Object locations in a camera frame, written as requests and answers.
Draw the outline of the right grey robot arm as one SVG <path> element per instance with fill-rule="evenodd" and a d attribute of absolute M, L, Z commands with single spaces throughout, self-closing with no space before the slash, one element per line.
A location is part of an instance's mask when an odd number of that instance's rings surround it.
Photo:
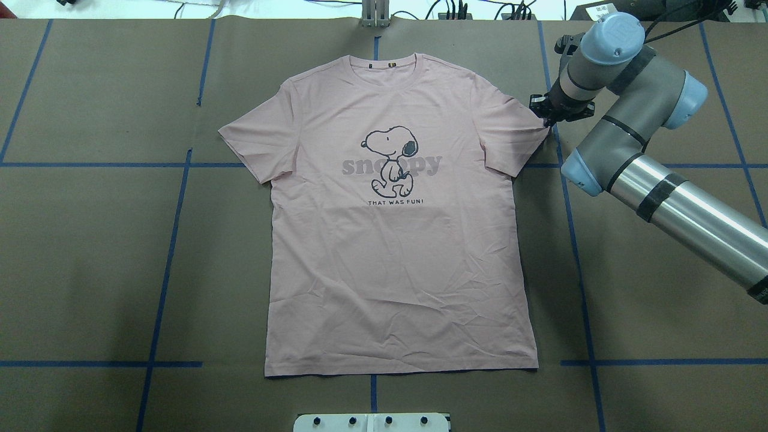
<path fill-rule="evenodd" d="M 661 128 L 684 125 L 707 100 L 707 88 L 645 42 L 641 22 L 611 12 L 587 32 L 555 44 L 559 76 L 530 96 L 546 126 L 593 116 L 596 96 L 617 101 L 560 167 L 590 196 L 607 192 L 721 273 L 755 301 L 767 301 L 766 229 L 646 154 Z"/>

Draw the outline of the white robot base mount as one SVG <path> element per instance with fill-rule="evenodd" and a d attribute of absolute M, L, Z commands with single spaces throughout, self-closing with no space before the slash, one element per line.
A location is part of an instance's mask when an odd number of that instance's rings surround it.
<path fill-rule="evenodd" d="M 452 422 L 437 412 L 318 413 L 298 416 L 293 431 L 452 431 Z"/>

